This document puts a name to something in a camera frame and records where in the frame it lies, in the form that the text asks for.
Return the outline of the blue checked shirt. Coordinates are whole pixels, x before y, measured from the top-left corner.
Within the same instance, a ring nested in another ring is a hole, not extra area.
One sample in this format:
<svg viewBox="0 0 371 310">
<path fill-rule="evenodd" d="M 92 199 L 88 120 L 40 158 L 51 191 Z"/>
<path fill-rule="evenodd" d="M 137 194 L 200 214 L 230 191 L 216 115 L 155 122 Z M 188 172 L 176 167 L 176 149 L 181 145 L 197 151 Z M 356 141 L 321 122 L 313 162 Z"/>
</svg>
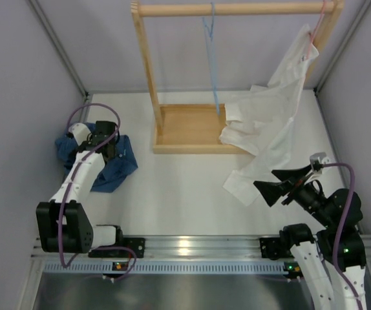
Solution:
<svg viewBox="0 0 371 310">
<path fill-rule="evenodd" d="M 93 133 L 95 123 L 84 124 Z M 127 135 L 120 134 L 116 144 L 117 155 L 110 161 L 104 161 L 101 154 L 94 152 L 77 153 L 76 148 L 81 145 L 66 134 L 56 139 L 55 146 L 67 174 L 65 182 L 71 184 L 71 192 L 74 194 L 82 191 L 114 192 L 138 168 Z"/>
</svg>

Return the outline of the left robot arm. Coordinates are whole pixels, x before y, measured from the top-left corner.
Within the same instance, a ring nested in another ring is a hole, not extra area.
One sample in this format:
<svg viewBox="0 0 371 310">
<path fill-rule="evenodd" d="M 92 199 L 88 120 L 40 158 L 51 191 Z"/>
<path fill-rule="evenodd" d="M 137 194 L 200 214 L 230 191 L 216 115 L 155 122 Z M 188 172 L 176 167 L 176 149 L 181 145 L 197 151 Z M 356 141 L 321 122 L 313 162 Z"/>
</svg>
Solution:
<svg viewBox="0 0 371 310">
<path fill-rule="evenodd" d="M 114 225 L 93 226 L 83 208 L 94 182 L 105 165 L 116 157 L 117 124 L 97 121 L 94 130 L 82 123 L 69 128 L 76 146 L 68 161 L 70 171 L 48 202 L 36 208 L 41 248 L 47 253 L 87 253 L 97 247 L 110 257 L 123 254 L 125 242 Z"/>
</svg>

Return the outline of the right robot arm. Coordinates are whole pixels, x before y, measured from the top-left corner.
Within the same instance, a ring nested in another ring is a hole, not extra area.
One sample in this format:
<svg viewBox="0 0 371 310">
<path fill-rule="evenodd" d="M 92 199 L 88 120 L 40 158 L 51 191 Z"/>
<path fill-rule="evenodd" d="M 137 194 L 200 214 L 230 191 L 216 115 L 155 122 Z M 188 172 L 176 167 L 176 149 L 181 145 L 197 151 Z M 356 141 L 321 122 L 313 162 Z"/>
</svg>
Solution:
<svg viewBox="0 0 371 310">
<path fill-rule="evenodd" d="M 301 169 L 273 170 L 276 182 L 254 181 L 268 206 L 279 198 L 283 205 L 295 202 L 323 226 L 312 233 L 305 223 L 287 225 L 278 237 L 261 238 L 260 250 L 270 260 L 294 258 L 286 265 L 286 278 L 306 282 L 316 309 L 366 309 L 366 254 L 356 227 L 363 213 L 355 172 L 349 164 L 336 163 L 349 171 L 350 184 L 326 197 L 312 176 L 330 166 L 315 160 Z"/>
</svg>

